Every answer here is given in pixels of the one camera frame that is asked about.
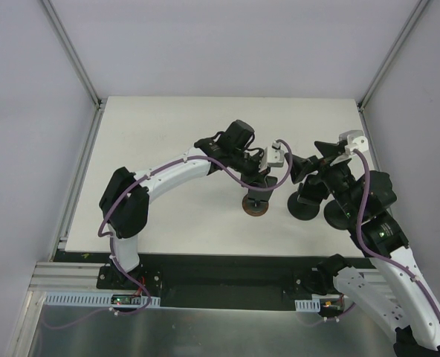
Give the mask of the brown disc small stand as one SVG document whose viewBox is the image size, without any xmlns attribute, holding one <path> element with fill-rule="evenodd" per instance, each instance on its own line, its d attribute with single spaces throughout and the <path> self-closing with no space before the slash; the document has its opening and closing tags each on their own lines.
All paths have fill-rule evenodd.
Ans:
<svg viewBox="0 0 440 357">
<path fill-rule="evenodd" d="M 264 201 L 252 201 L 248 197 L 242 200 L 242 209 L 249 216 L 262 216 L 269 208 L 269 203 Z"/>
</svg>

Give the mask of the black phone stand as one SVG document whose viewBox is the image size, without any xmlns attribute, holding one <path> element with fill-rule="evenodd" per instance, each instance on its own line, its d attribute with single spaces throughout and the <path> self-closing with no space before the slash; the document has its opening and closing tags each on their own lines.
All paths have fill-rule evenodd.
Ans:
<svg viewBox="0 0 440 357">
<path fill-rule="evenodd" d="M 349 228 L 349 218 L 335 200 L 326 204 L 323 215 L 327 223 L 334 229 L 346 231 Z"/>
<path fill-rule="evenodd" d="M 320 203 L 306 202 L 300 198 L 303 190 L 303 183 L 300 183 L 297 190 L 292 193 L 287 201 L 288 212 L 295 218 L 301 221 L 309 221 L 317 216 L 320 212 Z"/>
</svg>

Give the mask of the black phone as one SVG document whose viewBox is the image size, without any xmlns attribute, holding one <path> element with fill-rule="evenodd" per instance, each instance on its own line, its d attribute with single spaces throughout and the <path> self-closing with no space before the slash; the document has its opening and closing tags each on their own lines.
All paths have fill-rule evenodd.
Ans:
<svg viewBox="0 0 440 357">
<path fill-rule="evenodd" d="M 308 176 L 300 184 L 298 193 L 297 201 L 304 205 L 320 205 L 323 200 L 329 197 L 328 188 L 316 176 Z"/>
<path fill-rule="evenodd" d="M 254 182 L 250 183 L 250 186 L 257 188 L 269 188 L 276 185 L 278 178 L 275 176 L 262 176 Z M 252 202 L 268 202 L 273 194 L 272 190 L 269 191 L 258 191 L 249 189 L 246 195 L 248 201 Z"/>
</svg>

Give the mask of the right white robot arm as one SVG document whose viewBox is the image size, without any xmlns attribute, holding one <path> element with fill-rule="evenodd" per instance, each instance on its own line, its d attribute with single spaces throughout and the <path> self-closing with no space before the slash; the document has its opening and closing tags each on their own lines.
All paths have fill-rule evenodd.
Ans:
<svg viewBox="0 0 440 357">
<path fill-rule="evenodd" d="M 348 231 L 355 246 L 385 279 L 395 300 L 366 283 L 340 254 L 322 260 L 302 278 L 316 295 L 341 293 L 359 306 L 392 339 L 397 356 L 440 356 L 440 303 L 415 261 L 410 242 L 388 209 L 397 196 L 388 173 L 372 170 L 363 151 L 345 141 L 315 142 L 321 157 L 286 154 L 296 193 L 290 214 L 313 219 L 320 204 L 327 223 Z"/>
</svg>

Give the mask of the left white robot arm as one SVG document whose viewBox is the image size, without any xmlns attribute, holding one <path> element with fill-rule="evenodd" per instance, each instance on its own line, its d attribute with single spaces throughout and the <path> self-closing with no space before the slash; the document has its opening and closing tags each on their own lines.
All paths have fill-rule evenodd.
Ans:
<svg viewBox="0 0 440 357">
<path fill-rule="evenodd" d="M 168 191 L 193 179 L 211 175 L 224 167 L 240 174 L 251 186 L 251 201 L 266 209 L 271 194 L 259 188 L 275 185 L 271 169 L 262 167 L 265 151 L 250 145 L 254 129 L 241 120 L 212 137 L 197 140 L 193 147 L 167 164 L 136 173 L 120 167 L 114 171 L 100 199 L 103 222 L 99 235 L 110 236 L 111 261 L 117 267 L 113 279 L 122 289 L 132 289 L 139 281 L 138 234 L 148 220 L 149 205 Z"/>
</svg>

